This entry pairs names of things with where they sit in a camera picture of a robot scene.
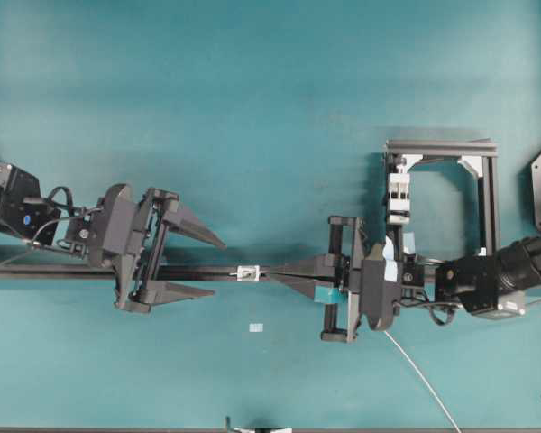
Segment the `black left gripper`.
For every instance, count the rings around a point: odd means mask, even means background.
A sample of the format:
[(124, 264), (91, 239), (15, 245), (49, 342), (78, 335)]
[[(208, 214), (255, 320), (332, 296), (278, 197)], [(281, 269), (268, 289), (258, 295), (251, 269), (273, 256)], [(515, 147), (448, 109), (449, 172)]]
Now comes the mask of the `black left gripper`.
[[(95, 209), (89, 209), (82, 216), (71, 220), (65, 234), (65, 245), (72, 253), (85, 256), (86, 261), (91, 218), (101, 210), (98, 206), (99, 200)], [(189, 207), (180, 203), (179, 195), (175, 192), (149, 188), (141, 201), (137, 202), (134, 198), (133, 201), (138, 206), (134, 227), (142, 232), (142, 245), (140, 253), (135, 256), (133, 269), (123, 271), (121, 268), (117, 269), (112, 262), (106, 262), (108, 267), (97, 268), (110, 270), (114, 274), (115, 307), (145, 314), (150, 312), (154, 305), (213, 296), (213, 290), (157, 281), (154, 277), (159, 270), (160, 257), (169, 231), (220, 249), (225, 249), (226, 244)]]

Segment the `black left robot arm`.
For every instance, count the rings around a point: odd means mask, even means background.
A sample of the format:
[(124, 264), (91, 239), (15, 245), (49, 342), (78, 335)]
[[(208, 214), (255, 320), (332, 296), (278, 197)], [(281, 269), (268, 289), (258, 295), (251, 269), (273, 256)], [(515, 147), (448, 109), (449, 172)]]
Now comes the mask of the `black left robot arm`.
[(158, 305), (207, 296), (207, 290), (161, 281), (160, 258), (169, 232), (225, 248), (225, 243), (179, 199), (149, 188), (141, 201), (126, 183), (111, 186), (93, 207), (75, 205), (71, 190), (41, 193), (29, 172), (0, 162), (0, 233), (87, 261), (115, 278), (115, 307), (147, 314)]

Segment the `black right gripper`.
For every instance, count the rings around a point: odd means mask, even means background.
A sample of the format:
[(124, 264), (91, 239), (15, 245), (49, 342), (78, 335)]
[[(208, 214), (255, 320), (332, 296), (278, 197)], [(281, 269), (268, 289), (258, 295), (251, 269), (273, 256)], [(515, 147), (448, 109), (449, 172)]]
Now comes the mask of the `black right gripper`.
[[(399, 253), (389, 236), (366, 250), (361, 217), (330, 216), (328, 224), (330, 253), (271, 266), (266, 274), (313, 301), (342, 301), (343, 295), (346, 297), (345, 328), (337, 326), (338, 307), (325, 306), (323, 341), (352, 343), (363, 321), (373, 331), (388, 330), (407, 297), (423, 290), (425, 265), (414, 253)], [(335, 285), (299, 276), (335, 276)]]

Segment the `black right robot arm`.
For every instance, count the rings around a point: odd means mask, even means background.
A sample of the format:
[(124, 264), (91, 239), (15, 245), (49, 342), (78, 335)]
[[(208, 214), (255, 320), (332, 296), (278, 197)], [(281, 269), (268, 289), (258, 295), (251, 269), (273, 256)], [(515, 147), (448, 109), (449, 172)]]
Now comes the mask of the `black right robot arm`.
[(266, 276), (325, 304), (321, 339), (352, 342), (362, 322), (388, 330), (402, 309), (424, 309), (438, 326), (457, 310), (487, 319), (521, 316), (526, 290), (541, 286), (541, 235), (497, 252), (451, 261), (408, 253), (391, 230), (366, 247), (364, 220), (331, 216), (327, 253), (270, 267)]

